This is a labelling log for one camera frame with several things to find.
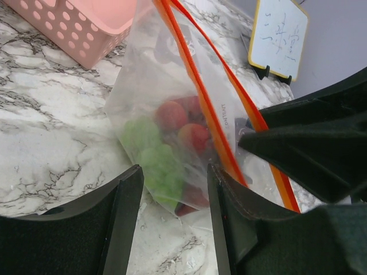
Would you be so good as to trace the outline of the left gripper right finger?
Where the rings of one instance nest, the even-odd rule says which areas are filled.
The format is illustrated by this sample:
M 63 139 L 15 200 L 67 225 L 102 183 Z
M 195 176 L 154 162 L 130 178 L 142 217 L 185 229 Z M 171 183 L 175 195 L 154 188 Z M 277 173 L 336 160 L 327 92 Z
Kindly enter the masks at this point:
M 321 205 L 299 214 L 208 166 L 220 274 L 365 274 L 366 205 Z

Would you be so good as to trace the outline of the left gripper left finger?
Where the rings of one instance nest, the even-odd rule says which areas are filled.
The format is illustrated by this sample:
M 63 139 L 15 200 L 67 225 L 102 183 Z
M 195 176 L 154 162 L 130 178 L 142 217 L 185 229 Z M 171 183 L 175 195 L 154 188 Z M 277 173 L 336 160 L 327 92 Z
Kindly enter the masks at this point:
M 1 217 L 1 273 L 125 274 L 143 182 L 135 165 L 43 214 Z

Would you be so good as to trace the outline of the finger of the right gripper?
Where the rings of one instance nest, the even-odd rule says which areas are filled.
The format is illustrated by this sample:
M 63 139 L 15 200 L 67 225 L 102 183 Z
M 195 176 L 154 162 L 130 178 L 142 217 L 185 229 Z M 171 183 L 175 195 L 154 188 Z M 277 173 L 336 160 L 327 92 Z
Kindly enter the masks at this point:
M 366 112 L 366 68 L 348 78 L 260 113 L 269 128 L 308 125 Z
M 366 114 L 249 133 L 239 147 L 272 164 L 320 201 L 366 201 Z

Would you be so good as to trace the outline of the clear zip top bag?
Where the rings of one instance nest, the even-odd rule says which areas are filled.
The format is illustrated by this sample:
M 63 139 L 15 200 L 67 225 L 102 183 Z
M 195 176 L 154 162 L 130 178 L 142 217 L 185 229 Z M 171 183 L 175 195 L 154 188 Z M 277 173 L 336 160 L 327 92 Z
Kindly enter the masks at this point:
M 260 111 L 208 35 L 178 1 L 138 1 L 123 65 L 106 102 L 120 140 L 125 123 L 167 100 L 198 96 L 215 160 L 242 186 L 299 211 L 290 181 L 275 166 L 239 147 L 243 135 L 269 129 Z

